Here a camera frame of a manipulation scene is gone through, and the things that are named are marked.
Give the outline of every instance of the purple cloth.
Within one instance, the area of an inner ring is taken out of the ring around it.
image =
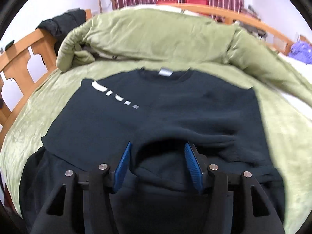
[[[306,64],[312,64],[312,47],[304,41],[298,41],[292,45],[291,52],[288,54],[288,57],[294,58]]]

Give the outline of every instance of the black jacket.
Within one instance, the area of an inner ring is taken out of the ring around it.
[[[66,12],[63,15],[54,17],[52,19],[42,21],[38,25],[37,29],[46,30],[54,38],[56,38],[57,42],[54,45],[54,50],[57,55],[60,49],[60,45],[62,44],[67,34],[74,28],[82,25],[85,22],[86,22],[85,11],[81,9],[76,9],[73,11]]]

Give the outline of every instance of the wooden footboard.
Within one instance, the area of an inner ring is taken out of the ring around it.
[[[86,19],[89,20],[91,17],[91,10],[86,10]],[[11,46],[0,56],[0,71],[3,71],[6,79],[14,79],[23,93],[22,99],[18,102],[16,107],[10,111],[1,96],[4,82],[0,79],[0,98],[2,101],[0,124],[3,126],[0,132],[0,149],[4,137],[31,94],[48,78],[51,72],[56,69],[55,64],[57,56],[54,51],[55,42],[56,40],[48,32],[36,29]],[[33,54],[41,55],[43,63],[48,70],[37,82],[32,80],[27,68],[29,59],[31,58],[28,50],[29,47],[32,49]]]

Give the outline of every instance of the white sheet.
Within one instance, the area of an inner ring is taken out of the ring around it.
[[[279,56],[290,63],[300,74],[302,74],[310,83],[312,83],[312,64],[305,64],[283,54]],[[308,119],[312,120],[312,108],[300,99],[276,89],[293,107],[304,114]]]
[[[181,13],[182,9],[169,6],[169,5],[157,5],[157,4],[141,4],[141,5],[134,5],[134,6],[126,6],[121,8],[121,10],[141,10],[141,9],[155,9],[155,10],[161,10],[161,11],[170,11],[170,12],[176,12],[176,13]],[[192,12],[185,10],[183,12],[185,15],[190,15],[190,16],[202,16],[199,13]]]

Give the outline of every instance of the clothing pile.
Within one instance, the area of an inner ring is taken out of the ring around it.
[[[195,70],[163,71],[140,69],[82,80],[42,138],[43,147],[24,167],[20,202],[29,226],[67,170],[88,172],[112,163],[129,142],[130,170],[121,190],[111,196],[117,223],[132,230],[127,233],[200,233],[211,198],[194,189],[186,142],[223,172],[249,170],[260,178],[283,221],[283,181],[269,157],[253,89]],[[179,224],[164,224],[173,215]]]

